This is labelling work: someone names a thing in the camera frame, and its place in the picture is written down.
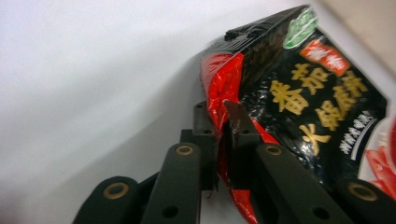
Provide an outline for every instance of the table surface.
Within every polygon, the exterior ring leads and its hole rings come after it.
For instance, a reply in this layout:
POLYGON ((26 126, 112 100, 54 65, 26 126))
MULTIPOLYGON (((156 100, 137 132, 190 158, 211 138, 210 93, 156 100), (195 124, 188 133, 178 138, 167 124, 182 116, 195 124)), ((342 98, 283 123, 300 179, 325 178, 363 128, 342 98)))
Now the table surface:
MULTIPOLYGON (((202 51, 306 3, 394 117, 394 77, 318 1, 0 3, 0 223, 71 223, 102 180, 156 173, 205 99, 202 51)), ((201 223, 244 222, 224 186, 203 199, 201 223)))

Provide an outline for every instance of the green label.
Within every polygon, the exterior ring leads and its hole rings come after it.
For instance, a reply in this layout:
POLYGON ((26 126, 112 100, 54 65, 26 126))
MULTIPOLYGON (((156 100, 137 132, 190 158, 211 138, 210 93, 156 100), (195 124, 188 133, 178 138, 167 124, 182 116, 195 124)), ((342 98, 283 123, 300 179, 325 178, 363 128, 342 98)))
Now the green label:
POLYGON ((300 46, 310 35, 315 32, 318 26, 318 18, 314 15, 312 9, 306 8, 292 20, 289 25, 288 35, 283 41, 284 49, 293 49, 300 46))

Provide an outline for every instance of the white background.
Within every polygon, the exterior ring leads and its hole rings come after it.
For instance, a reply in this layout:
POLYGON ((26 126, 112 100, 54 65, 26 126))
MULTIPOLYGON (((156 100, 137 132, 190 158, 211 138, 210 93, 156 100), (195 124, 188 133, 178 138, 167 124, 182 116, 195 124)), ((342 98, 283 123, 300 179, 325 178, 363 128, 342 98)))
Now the white background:
MULTIPOLYGON (((310 2, 322 30, 394 97, 394 78, 318 2, 2 1, 0 223, 71 223, 102 180, 156 173, 205 99, 201 52, 310 2)), ((203 201, 201 223, 243 222, 225 189, 203 201)))

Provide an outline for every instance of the food packet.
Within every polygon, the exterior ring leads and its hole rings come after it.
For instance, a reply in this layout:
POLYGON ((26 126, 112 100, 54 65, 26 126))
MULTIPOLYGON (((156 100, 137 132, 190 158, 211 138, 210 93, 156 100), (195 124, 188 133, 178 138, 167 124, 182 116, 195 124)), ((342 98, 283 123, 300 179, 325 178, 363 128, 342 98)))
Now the food packet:
MULTIPOLYGON (((279 143, 324 188, 357 177, 364 146, 385 117, 387 100, 318 29, 310 6, 232 29, 204 53, 201 82, 221 133, 223 102, 244 105, 264 142, 279 143)), ((227 182, 226 159, 219 174, 227 182)), ((250 223, 248 190, 231 189, 250 223)))

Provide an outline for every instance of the plastic wrapper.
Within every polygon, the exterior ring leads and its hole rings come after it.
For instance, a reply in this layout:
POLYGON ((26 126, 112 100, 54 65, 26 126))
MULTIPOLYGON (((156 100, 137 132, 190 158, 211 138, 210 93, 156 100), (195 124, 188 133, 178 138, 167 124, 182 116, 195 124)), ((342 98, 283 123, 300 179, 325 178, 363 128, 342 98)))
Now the plastic wrapper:
MULTIPOLYGON (((357 177, 365 144, 385 117, 386 99, 318 29, 310 6, 232 29, 201 63, 208 112, 221 133, 223 102, 247 108, 264 142, 287 147, 325 188, 357 177)), ((226 159, 219 174, 227 181, 226 159)), ((256 223, 248 190, 231 194, 256 223)))

